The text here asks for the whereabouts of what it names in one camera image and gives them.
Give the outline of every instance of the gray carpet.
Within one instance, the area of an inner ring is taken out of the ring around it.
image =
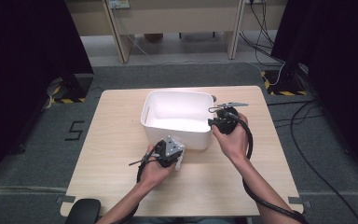
[[[25,143],[23,154],[7,155],[0,164],[0,223],[64,223],[57,202],[65,194],[75,169],[93,113],[103,90],[191,86],[256,85],[268,104],[304,101],[313,96],[271,96],[264,88],[259,70],[247,63],[139,65],[94,67],[94,80],[83,104],[55,104],[40,114]],[[270,105],[274,120],[290,119],[302,104]],[[318,103],[298,116],[326,114]],[[82,130],[77,137],[68,133]],[[290,120],[275,121],[276,126]],[[334,186],[358,214],[358,161],[346,153],[346,146],[327,116],[307,118],[295,125],[295,138],[307,160]],[[309,168],[290,134],[290,126],[277,128],[282,147],[306,207],[310,223],[357,223],[346,205]],[[259,217],[254,223],[261,223]]]

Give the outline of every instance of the black chair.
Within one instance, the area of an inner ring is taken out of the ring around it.
[[[72,207],[65,224],[95,224],[98,221],[100,209],[100,201],[80,199]]]

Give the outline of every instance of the hand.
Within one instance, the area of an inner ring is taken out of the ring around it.
[[[241,120],[248,124],[248,119],[239,113]],[[238,123],[231,134],[222,134],[216,126],[212,126],[212,133],[216,137],[223,153],[231,160],[246,158],[248,148],[248,136],[246,131]]]
[[[147,153],[151,152],[153,149],[152,145],[149,145],[147,148]],[[164,168],[157,161],[155,157],[149,158],[149,163],[146,164],[141,175],[141,184],[145,184],[148,188],[153,189],[156,186],[160,185],[175,169],[176,163],[172,164],[170,167]]]

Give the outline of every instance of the black curtain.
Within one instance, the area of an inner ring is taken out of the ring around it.
[[[92,74],[62,0],[0,0],[0,161],[24,142],[52,80]]]
[[[358,157],[358,2],[289,0],[272,52],[308,66],[321,102]]]

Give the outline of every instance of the forearm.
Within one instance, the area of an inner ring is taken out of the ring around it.
[[[151,189],[152,187],[146,186],[142,182],[137,183],[123,199],[121,199],[97,222],[97,224],[110,224],[120,221],[132,212]]]
[[[236,158],[231,160],[237,170],[240,172],[243,180],[249,189],[263,201],[272,203],[285,210],[292,211],[289,205],[272,188],[272,186],[261,176],[249,160],[245,158]],[[264,223],[298,223],[294,219],[275,212],[262,204],[257,203],[257,208],[263,218]]]

